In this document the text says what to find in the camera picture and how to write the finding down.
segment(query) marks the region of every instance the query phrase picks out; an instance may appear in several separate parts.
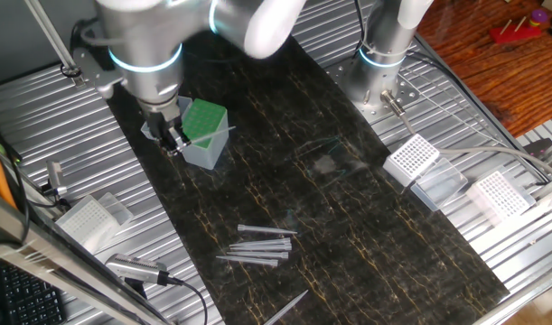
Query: clear plastic box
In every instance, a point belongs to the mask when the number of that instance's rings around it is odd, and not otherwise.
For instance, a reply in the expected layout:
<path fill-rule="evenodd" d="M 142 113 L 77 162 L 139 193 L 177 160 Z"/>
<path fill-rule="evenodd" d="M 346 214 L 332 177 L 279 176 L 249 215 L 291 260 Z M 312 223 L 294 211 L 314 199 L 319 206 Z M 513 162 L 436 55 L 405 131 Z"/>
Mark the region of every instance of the clear plastic box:
<path fill-rule="evenodd" d="M 123 204 L 107 193 L 99 201 L 90 195 L 86 196 L 65 213 L 56 225 L 91 254 L 95 254 L 132 217 L 133 214 Z"/>
<path fill-rule="evenodd" d="M 468 180 L 445 158 L 410 188 L 432 211 L 438 211 Z"/>

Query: metal rod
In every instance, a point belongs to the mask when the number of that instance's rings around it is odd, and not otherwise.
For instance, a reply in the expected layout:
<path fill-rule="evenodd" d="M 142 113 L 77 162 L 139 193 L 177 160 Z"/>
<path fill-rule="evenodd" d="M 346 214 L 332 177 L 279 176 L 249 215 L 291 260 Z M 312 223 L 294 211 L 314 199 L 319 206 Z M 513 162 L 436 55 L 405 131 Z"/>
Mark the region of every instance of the metal rod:
<path fill-rule="evenodd" d="M 61 59 L 62 64 L 65 68 L 69 70 L 77 70 L 78 66 L 75 63 L 75 60 L 70 56 L 69 50 L 63 44 L 61 37 L 57 33 L 57 30 L 52 25 L 49 16 L 44 12 L 41 3 L 39 0 L 24 0 L 26 5 L 33 13 L 34 18 L 37 20 L 37 23 L 41 26 L 42 31 L 49 39 L 49 42 L 52 45 L 52 48 L 57 52 L 59 59 Z"/>
<path fill-rule="evenodd" d="M 527 303 L 552 288 L 552 268 L 535 281 L 518 290 L 508 299 L 499 303 L 492 311 L 482 316 L 473 325 L 502 324 L 508 317 L 514 315 Z"/>
<path fill-rule="evenodd" d="M 19 240 L 23 233 L 23 218 L 23 214 L 0 198 L 0 238 Z M 47 227 L 56 227 L 45 218 L 38 221 Z M 31 222 L 24 247 L 15 250 L 1 245 L 0 257 L 125 324 L 169 324 L 149 302 L 114 274 L 109 277 L 108 274 L 100 273 L 55 236 Z"/>

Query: metal bracket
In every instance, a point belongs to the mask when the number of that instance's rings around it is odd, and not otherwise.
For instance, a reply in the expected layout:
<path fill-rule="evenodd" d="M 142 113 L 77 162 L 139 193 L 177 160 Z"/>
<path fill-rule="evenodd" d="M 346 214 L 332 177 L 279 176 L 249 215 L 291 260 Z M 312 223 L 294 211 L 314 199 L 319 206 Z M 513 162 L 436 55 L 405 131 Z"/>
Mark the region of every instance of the metal bracket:
<path fill-rule="evenodd" d="M 47 172 L 49 173 L 49 195 L 61 196 L 67 194 L 67 187 L 64 185 L 61 164 L 54 161 L 47 161 Z"/>
<path fill-rule="evenodd" d="M 74 60 L 80 65 L 83 78 L 93 84 L 104 99 L 113 97 L 113 85 L 123 81 L 123 77 L 116 70 L 105 71 L 95 61 L 93 56 L 83 48 L 73 52 Z"/>
<path fill-rule="evenodd" d="M 326 69 L 326 73 L 332 80 L 339 84 L 341 78 L 344 75 L 345 68 L 350 64 L 351 59 L 342 60 Z M 410 85 L 398 76 L 398 91 L 393 93 L 395 100 L 403 107 L 406 108 L 411 104 L 418 101 L 420 94 L 410 87 Z M 352 104 L 358 108 L 361 114 L 366 118 L 369 123 L 373 123 L 384 116 L 392 114 L 390 107 L 388 105 L 373 106 L 371 104 L 364 104 L 363 102 L 353 102 Z"/>

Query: black cable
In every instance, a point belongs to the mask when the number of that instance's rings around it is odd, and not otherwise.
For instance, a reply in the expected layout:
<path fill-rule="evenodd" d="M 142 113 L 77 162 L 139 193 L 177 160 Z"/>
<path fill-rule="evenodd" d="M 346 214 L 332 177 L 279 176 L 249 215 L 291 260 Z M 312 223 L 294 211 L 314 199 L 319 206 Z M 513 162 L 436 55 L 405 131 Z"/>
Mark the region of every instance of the black cable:
<path fill-rule="evenodd" d="M 167 282 L 169 284 L 175 284 L 175 285 L 182 285 L 182 286 L 185 286 L 189 289 L 191 289 L 195 294 L 197 294 L 198 296 L 200 296 L 200 299 L 201 299 L 201 303 L 203 303 L 203 313 L 205 314 L 205 320 L 203 321 L 203 325 L 207 325 L 207 303 L 205 303 L 205 299 L 203 299 L 203 296 L 201 295 L 201 292 L 199 292 L 199 290 L 195 289 L 193 286 L 191 286 L 190 284 L 187 284 L 185 281 L 183 280 L 179 280 L 177 278 L 173 278 L 173 277 L 169 277 L 167 279 Z"/>
<path fill-rule="evenodd" d="M 14 249 L 19 249 L 23 246 L 21 243 L 10 239 L 0 239 L 0 245 L 7 245 Z"/>
<path fill-rule="evenodd" d="M 354 0 L 354 4 L 356 5 L 356 15 L 358 16 L 358 22 L 360 23 L 360 40 L 358 41 L 358 45 L 356 46 L 356 51 L 360 49 L 360 46 L 365 41 L 364 40 L 364 18 L 362 17 L 362 11 L 360 9 L 360 1 Z"/>
<path fill-rule="evenodd" d="M 46 208 L 46 209 L 56 208 L 60 204 L 58 200 L 55 200 L 52 204 L 42 204 L 42 203 L 33 202 L 31 200 L 29 201 L 29 203 L 31 203 L 35 207 Z"/>

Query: slotted metal plate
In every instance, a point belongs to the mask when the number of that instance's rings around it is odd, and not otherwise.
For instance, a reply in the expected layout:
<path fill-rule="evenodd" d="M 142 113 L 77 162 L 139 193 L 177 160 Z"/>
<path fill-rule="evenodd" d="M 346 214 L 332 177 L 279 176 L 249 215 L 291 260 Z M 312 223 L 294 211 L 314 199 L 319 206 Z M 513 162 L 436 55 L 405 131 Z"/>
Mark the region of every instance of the slotted metal plate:
<path fill-rule="evenodd" d="M 223 324 L 220 313 L 175 228 L 156 197 L 139 161 L 107 103 L 93 88 L 75 88 L 54 67 L 0 87 L 0 129 L 23 156 L 22 168 L 39 185 L 47 181 L 45 162 L 61 163 L 69 193 L 76 202 L 110 192 L 134 215 L 96 257 L 115 253 L 167 265 L 173 276 L 201 291 L 209 309 L 208 324 Z M 185 287 L 146 284 L 148 300 L 169 320 L 201 325 L 203 308 Z M 103 324 L 112 319 L 86 303 L 63 295 L 68 324 Z"/>

